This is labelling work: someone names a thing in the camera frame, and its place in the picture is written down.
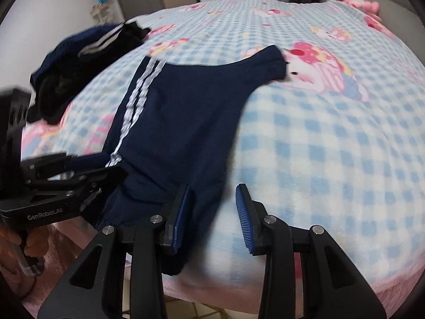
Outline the person's left hand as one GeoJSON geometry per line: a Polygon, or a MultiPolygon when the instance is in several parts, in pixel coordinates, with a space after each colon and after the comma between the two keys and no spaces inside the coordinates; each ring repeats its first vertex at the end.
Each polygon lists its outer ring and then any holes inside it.
{"type": "Polygon", "coordinates": [[[11,248],[11,246],[23,246],[24,255],[30,257],[41,257],[49,250],[50,231],[47,226],[34,228],[28,232],[24,241],[10,228],[1,223],[1,249],[11,248]]]}

